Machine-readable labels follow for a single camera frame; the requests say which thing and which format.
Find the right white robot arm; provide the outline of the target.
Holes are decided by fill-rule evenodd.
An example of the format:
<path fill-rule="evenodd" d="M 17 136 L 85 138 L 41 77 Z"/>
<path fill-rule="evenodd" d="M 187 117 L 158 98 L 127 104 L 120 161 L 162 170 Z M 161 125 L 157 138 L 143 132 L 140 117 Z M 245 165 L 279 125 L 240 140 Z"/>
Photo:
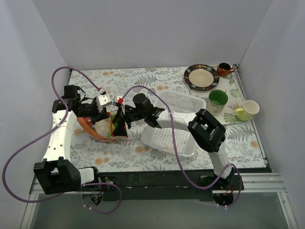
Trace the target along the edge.
<path fill-rule="evenodd" d="M 113 104 L 118 107 L 113 119 L 116 124 L 114 136 L 127 136 L 131 123 L 139 120 L 144 120 L 152 128 L 187 131 L 209 154 L 216 176 L 214 183 L 223 190 L 233 184 L 234 169 L 225 151 L 225 128 L 206 109 L 196 113 L 172 113 L 168 105 L 165 108 L 153 106 L 144 94 L 136 94 L 133 103 L 135 106 L 131 107 L 124 105 L 119 96 L 114 99 Z"/>

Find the clear zip top bag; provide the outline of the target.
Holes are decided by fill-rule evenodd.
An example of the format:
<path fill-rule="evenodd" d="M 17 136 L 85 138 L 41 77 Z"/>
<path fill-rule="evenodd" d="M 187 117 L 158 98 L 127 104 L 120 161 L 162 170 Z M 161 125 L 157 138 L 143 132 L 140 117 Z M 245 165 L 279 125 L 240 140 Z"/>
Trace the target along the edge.
<path fill-rule="evenodd" d="M 77 122 L 79 125 L 87 132 L 91 137 L 105 143 L 114 143 L 119 139 L 128 140 L 128 136 L 114 136 L 113 130 L 115 129 L 116 125 L 113 124 L 113 119 L 115 117 L 114 111 L 108 112 L 109 118 L 103 119 L 101 121 L 96 122 L 93 124 L 90 118 L 82 118 L 78 117 Z"/>

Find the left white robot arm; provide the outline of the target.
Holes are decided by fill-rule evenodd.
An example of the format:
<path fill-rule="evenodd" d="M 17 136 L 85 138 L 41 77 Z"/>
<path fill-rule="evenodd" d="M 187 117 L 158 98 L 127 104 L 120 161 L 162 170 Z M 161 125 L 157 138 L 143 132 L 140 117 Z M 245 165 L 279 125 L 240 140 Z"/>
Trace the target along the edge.
<path fill-rule="evenodd" d="M 45 155 L 35 163 L 33 171 L 45 194 L 78 191 L 82 185 L 96 191 L 101 187 L 101 178 L 96 167 L 76 168 L 71 163 L 70 146 L 73 127 L 79 117 L 98 122 L 109 117 L 106 107 L 112 104 L 110 96 L 100 90 L 91 103 L 81 98 L 81 88 L 75 85 L 64 87 L 64 95 L 52 106 L 53 127 Z"/>

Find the fake cauliflower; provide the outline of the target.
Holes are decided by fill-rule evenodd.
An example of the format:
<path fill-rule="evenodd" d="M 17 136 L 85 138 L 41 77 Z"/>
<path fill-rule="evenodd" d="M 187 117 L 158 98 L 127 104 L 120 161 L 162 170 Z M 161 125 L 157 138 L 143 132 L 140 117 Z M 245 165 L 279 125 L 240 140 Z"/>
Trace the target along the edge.
<path fill-rule="evenodd" d="M 111 127 L 111 122 L 110 119 L 103 119 L 101 121 L 96 122 L 93 125 L 95 131 L 97 134 L 103 137 L 109 137 L 111 135 L 110 127 Z"/>

